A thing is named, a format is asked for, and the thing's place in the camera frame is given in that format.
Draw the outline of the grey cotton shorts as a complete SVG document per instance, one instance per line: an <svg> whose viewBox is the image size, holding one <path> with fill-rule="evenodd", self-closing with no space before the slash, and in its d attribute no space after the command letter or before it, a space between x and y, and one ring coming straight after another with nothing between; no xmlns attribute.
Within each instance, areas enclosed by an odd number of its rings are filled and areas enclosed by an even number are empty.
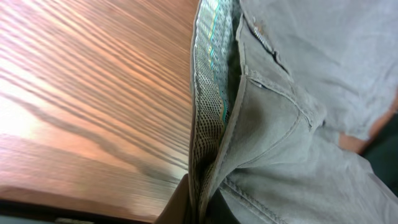
<svg viewBox="0 0 398 224"><path fill-rule="evenodd" d="M397 90L397 2L201 0L192 40L192 223L396 223L339 145Z"/></svg>

